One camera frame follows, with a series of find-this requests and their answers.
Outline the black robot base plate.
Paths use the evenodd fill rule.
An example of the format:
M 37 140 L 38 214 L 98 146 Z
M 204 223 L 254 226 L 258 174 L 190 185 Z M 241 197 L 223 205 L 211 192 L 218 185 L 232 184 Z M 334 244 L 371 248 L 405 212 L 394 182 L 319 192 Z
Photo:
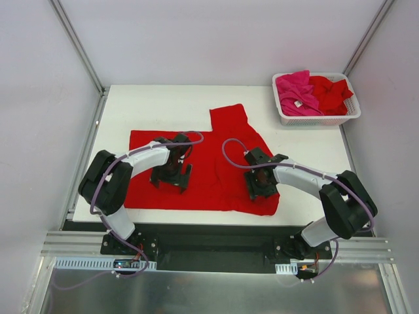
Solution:
M 158 270 L 274 273 L 299 226 L 136 224 L 129 243 Z

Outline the white perforated plastic basket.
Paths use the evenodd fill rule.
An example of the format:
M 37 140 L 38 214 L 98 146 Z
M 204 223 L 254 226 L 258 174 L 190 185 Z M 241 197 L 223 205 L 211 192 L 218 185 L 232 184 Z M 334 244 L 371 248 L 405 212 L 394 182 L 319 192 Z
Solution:
M 277 89 L 274 84 L 274 79 L 280 75 L 286 75 L 285 73 L 278 73 L 272 77 L 272 87 L 274 90 L 274 98 L 278 112 L 280 114 L 281 123 L 284 126 L 339 126 L 345 123 L 349 119 L 358 118 L 361 115 L 361 110 L 359 108 L 359 102 L 355 94 L 347 99 L 344 103 L 348 109 L 348 113 L 345 116 L 286 116 L 282 113 L 280 107 L 280 99 L 277 92 Z M 332 82 L 337 82 L 340 80 L 346 80 L 349 89 L 352 91 L 352 85 L 348 81 L 348 78 L 342 73 L 314 73 L 310 76 L 322 76 L 326 77 Z

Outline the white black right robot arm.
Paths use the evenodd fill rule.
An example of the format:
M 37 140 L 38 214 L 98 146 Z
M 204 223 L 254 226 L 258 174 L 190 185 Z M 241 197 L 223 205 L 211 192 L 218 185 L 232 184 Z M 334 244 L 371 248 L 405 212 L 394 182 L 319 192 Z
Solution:
M 359 177 L 346 170 L 340 174 L 320 172 L 295 163 L 286 155 L 269 157 L 259 147 L 247 151 L 249 171 L 244 177 L 252 200 L 270 198 L 279 184 L 292 186 L 317 198 L 324 216 L 280 244 L 289 258 L 310 258 L 318 247 L 333 239 L 350 239 L 373 227 L 378 209 Z

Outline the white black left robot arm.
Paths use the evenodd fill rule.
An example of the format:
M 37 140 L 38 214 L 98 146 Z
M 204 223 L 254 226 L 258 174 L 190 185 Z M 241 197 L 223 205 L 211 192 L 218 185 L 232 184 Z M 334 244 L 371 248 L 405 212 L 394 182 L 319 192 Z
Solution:
M 141 234 L 124 206 L 131 180 L 151 171 L 150 182 L 178 187 L 184 193 L 189 186 L 192 166 L 184 161 L 191 155 L 192 142 L 184 133 L 173 139 L 157 137 L 145 146 L 116 155 L 99 151 L 78 187 L 78 193 L 107 229 L 102 247 L 106 254 L 157 253 L 155 235 Z

